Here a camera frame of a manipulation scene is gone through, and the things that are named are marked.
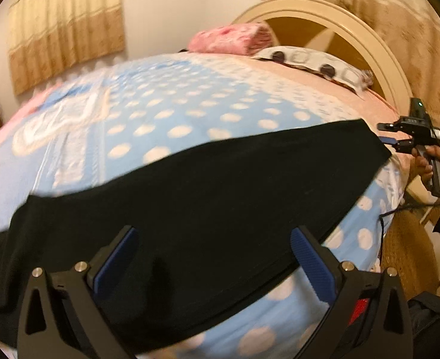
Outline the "right hand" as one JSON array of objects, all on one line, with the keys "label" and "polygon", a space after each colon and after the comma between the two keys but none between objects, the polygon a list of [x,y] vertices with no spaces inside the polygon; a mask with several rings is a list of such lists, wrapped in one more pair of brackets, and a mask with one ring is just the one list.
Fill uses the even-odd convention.
[{"label": "right hand", "polygon": [[440,162],[440,147],[439,146],[425,146],[424,154],[420,154],[416,148],[412,150],[412,176],[419,176],[422,184],[429,191],[429,183],[433,177],[433,166],[429,160],[436,159]]}]

